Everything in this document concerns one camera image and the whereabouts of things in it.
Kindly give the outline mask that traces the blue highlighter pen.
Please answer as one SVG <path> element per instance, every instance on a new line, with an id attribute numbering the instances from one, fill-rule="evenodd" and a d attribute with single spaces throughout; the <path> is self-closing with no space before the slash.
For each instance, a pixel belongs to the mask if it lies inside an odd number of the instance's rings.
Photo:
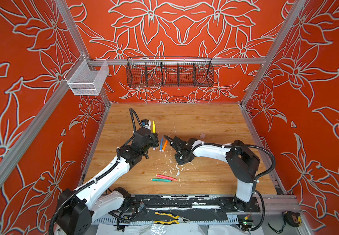
<path id="1" fill-rule="evenodd" d="M 163 141 L 164 141 L 164 137 L 162 136 L 161 141 L 160 141 L 160 148 L 159 148 L 160 152 L 162 152 L 162 149 L 163 149 Z"/>

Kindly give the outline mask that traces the yellow highlighter pen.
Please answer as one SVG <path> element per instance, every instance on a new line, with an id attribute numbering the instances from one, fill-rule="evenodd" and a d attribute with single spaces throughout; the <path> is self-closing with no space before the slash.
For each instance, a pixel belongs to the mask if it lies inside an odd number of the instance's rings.
<path id="1" fill-rule="evenodd" d="M 156 133 L 155 121 L 153 121 L 153 123 L 152 123 L 152 133 Z"/>

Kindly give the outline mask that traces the orange highlighter pen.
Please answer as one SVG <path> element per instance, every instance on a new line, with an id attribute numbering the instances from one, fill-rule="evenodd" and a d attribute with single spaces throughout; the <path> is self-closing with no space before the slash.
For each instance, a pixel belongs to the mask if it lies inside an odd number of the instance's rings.
<path id="1" fill-rule="evenodd" d="M 165 143 L 164 143 L 164 145 L 163 145 L 163 147 L 162 147 L 162 152 L 165 151 L 167 144 L 168 144 L 168 140 L 165 141 Z"/>

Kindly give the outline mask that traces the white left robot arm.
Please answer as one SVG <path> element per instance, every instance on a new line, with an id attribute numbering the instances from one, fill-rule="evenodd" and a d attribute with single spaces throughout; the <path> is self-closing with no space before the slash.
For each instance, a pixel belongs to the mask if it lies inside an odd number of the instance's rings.
<path id="1" fill-rule="evenodd" d="M 55 227 L 67 235 L 83 235 L 92 222 L 107 213 L 118 210 L 128 193 L 124 189 L 103 193 L 120 177 L 128 173 L 143 157 L 148 157 L 151 148 L 159 146 L 158 134 L 143 126 L 133 108 L 129 109 L 133 135 L 119 148 L 113 160 L 91 180 L 74 190 L 66 189 L 60 194 L 48 233 L 55 234 Z"/>

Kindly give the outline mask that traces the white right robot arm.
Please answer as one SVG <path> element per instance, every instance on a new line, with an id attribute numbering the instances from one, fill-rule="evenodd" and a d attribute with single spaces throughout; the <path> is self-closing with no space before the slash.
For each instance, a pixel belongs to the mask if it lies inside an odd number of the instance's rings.
<path id="1" fill-rule="evenodd" d="M 198 139 L 189 139 L 187 142 L 178 137 L 170 138 L 164 135 L 168 144 L 176 151 L 175 159 L 178 165 L 190 163 L 196 157 L 206 157 L 226 162 L 231 168 L 237 179 L 237 189 L 233 199 L 220 198 L 219 205 L 221 210 L 226 212 L 249 212 L 251 210 L 251 198 L 257 194 L 261 200 L 262 216 L 258 225 L 239 222 L 239 229 L 244 232 L 258 230 L 265 218 L 265 205 L 263 197 L 256 190 L 256 184 L 259 178 L 269 174 L 276 166 L 274 155 L 267 149 L 256 146 L 246 145 L 242 141 L 235 140 L 232 144 L 214 144 L 203 142 Z M 260 158 L 254 154 L 251 149 L 257 149 L 266 153 L 271 159 L 271 165 L 264 172 L 257 174 Z"/>

